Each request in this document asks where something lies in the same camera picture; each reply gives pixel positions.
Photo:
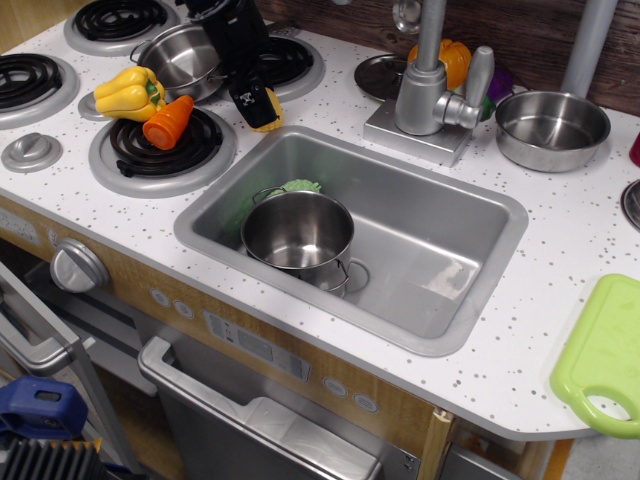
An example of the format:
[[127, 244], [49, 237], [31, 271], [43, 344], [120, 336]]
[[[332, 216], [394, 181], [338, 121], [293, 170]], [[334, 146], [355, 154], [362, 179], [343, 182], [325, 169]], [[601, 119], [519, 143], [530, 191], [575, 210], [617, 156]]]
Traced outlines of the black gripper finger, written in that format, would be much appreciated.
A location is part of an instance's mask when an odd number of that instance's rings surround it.
[[250, 109], [258, 103], [267, 87], [265, 76], [259, 70], [234, 71], [230, 74], [229, 81], [231, 99], [248, 124]]

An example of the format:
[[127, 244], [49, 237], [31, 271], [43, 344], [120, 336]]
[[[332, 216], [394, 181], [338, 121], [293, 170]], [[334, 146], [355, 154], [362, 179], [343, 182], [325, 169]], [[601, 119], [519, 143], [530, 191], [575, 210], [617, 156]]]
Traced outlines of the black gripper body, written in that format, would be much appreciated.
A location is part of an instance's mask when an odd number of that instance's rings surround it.
[[258, 50], [268, 32], [254, 1], [195, 0], [187, 2], [188, 18], [199, 24], [216, 50], [226, 73], [250, 77], [260, 61]]

